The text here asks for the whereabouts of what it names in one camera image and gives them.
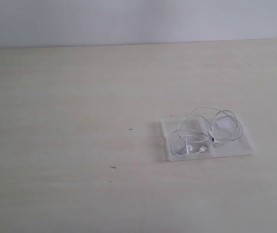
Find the white wired earphones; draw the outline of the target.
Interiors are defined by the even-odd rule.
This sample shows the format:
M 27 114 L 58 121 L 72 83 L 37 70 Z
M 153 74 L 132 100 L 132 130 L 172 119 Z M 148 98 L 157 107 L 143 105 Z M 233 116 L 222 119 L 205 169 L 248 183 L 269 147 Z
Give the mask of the white wired earphones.
M 215 112 L 212 119 L 206 118 L 204 115 L 199 114 L 202 109 L 210 109 Z M 193 120 L 199 120 L 202 123 L 207 123 L 203 129 L 195 129 L 190 125 Z M 229 130 L 225 136 L 217 133 L 221 129 L 221 124 L 234 125 L 233 129 Z M 209 106 L 200 106 L 195 108 L 190 114 L 180 120 L 177 124 L 176 130 L 169 135 L 167 142 L 169 143 L 170 150 L 176 156 L 189 155 L 190 148 L 194 144 L 200 144 L 201 148 L 195 154 L 204 153 L 207 150 L 206 144 L 213 146 L 223 146 L 228 143 L 237 141 L 243 136 L 242 124 L 238 121 L 236 115 L 230 110 L 220 110 Z M 182 141 L 185 146 L 182 148 L 185 152 L 176 152 L 173 144 L 177 141 Z

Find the clear open plastic case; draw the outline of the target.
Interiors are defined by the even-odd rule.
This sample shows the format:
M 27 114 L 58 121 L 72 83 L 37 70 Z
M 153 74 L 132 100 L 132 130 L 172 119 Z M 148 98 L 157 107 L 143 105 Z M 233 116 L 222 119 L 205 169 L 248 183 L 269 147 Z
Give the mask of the clear open plastic case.
M 170 162 L 255 154 L 248 129 L 231 113 L 167 117 L 161 129 Z

